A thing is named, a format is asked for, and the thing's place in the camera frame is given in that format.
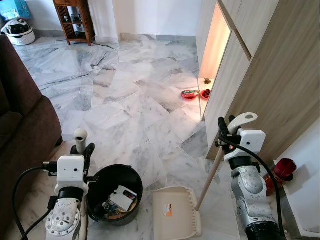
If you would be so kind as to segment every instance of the dustpan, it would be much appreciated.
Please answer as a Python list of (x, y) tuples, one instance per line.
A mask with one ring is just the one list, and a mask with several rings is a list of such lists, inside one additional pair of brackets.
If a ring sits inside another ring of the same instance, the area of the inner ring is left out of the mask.
[(153, 193), (154, 240), (182, 240), (202, 235), (200, 212), (192, 188), (172, 186)]

